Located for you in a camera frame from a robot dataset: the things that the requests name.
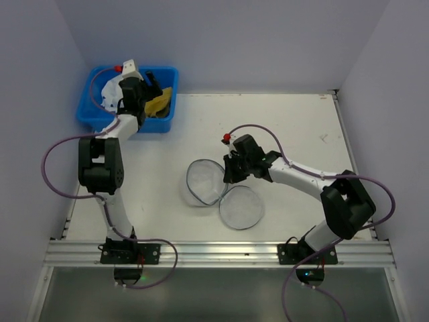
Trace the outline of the yellow bra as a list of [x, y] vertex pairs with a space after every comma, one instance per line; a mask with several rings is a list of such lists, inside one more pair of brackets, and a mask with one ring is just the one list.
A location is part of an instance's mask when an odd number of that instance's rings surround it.
[[165, 118], [170, 110], [170, 102], [172, 99], [172, 87], [166, 87], [162, 95], [155, 97], [145, 104], [145, 114], [150, 118]]

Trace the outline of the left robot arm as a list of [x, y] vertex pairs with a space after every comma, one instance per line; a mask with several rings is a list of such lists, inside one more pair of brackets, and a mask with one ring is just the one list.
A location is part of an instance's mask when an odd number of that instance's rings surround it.
[[121, 187], [125, 170], [121, 144], [136, 134], [145, 122], [148, 102], [162, 96], [163, 90], [152, 71], [142, 75], [137, 70], [121, 68], [119, 86], [122, 105], [113, 121], [100, 133], [78, 142], [78, 181], [86, 187], [88, 199], [97, 200], [105, 214], [107, 239], [136, 242], [135, 230], [125, 210]]

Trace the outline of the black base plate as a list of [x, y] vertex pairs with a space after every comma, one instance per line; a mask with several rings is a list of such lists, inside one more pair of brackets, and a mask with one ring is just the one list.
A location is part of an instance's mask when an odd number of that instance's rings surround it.
[[[280, 265], [295, 265], [314, 253], [315, 251], [310, 246], [302, 239], [298, 240], [296, 237], [290, 237], [287, 241], [277, 245], [278, 262]], [[311, 257], [304, 264], [335, 265], [338, 262], [336, 249], [333, 247], [320, 255]]]
[[157, 265], [160, 259], [160, 244], [137, 243], [128, 240], [107, 238], [98, 246], [102, 264]]

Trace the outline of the aluminium mounting rail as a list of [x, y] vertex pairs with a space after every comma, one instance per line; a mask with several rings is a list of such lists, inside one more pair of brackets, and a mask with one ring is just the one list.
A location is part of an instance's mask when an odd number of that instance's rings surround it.
[[[43, 265], [50, 267], [101, 266], [101, 241], [59, 240], [48, 244]], [[174, 242], [178, 268], [286, 268], [280, 264], [278, 241]], [[334, 268], [394, 268], [387, 241], [343, 241], [314, 266]]]

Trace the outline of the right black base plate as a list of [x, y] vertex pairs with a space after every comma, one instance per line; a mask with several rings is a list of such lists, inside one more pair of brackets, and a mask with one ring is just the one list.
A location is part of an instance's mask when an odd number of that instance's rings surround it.
[[[295, 265], [314, 253], [315, 251], [310, 246], [302, 239], [298, 240], [296, 237], [290, 237], [287, 241], [277, 245], [278, 262], [280, 265]], [[311, 257], [304, 264], [335, 265], [338, 262], [336, 249], [333, 247], [320, 255]]]

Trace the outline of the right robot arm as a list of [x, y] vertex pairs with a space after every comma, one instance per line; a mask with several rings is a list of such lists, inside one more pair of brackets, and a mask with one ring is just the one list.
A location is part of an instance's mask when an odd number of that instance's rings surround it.
[[376, 211], [375, 203], [354, 172], [346, 170], [339, 178], [335, 174], [331, 178], [330, 173], [312, 168], [300, 171], [279, 152], [264, 152], [249, 134], [234, 138], [227, 133], [222, 143], [229, 148], [223, 157], [225, 183], [239, 183], [254, 176], [287, 185], [321, 202], [324, 220], [298, 242], [307, 256], [338, 239], [352, 239]]

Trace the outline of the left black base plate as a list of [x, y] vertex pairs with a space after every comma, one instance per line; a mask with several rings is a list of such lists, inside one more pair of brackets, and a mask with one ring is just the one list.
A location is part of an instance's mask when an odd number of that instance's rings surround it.
[[107, 238], [98, 246], [102, 264], [157, 265], [160, 259], [160, 244], [137, 243], [128, 240]]

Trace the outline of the white bra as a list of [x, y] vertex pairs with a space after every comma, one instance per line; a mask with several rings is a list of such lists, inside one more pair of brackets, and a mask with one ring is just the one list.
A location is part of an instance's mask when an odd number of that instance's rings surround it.
[[119, 81], [122, 80], [122, 76], [118, 75], [108, 80], [101, 90], [102, 103], [101, 106], [107, 111], [116, 113], [117, 106], [120, 99], [123, 98]]

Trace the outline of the white mesh laundry bag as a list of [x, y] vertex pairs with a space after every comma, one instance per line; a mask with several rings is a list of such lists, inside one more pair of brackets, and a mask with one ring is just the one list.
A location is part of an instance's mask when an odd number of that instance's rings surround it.
[[231, 229], [250, 229], [263, 218], [264, 202], [248, 186], [223, 182], [225, 174], [224, 167], [214, 160], [191, 162], [182, 177], [182, 197], [192, 207], [217, 206], [221, 221]]

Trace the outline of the blue plastic bin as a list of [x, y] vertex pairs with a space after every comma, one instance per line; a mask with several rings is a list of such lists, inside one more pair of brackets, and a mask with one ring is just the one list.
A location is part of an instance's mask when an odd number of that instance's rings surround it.
[[[80, 96], [80, 101], [76, 110], [77, 120], [89, 126], [92, 131], [102, 131], [102, 129], [107, 127], [114, 119], [108, 111], [116, 110], [117, 105], [115, 103], [109, 103], [106, 109], [100, 109], [98, 107], [103, 100], [101, 94], [103, 87], [109, 80], [119, 75], [113, 68], [113, 65], [101, 65], [92, 69]], [[153, 72], [162, 89], [167, 87], [172, 88], [172, 98], [170, 99], [170, 105], [166, 116], [147, 117], [140, 132], [167, 133], [170, 131], [175, 113], [179, 74], [178, 71], [171, 66], [141, 65], [139, 67], [141, 74], [145, 74], [148, 70]]]

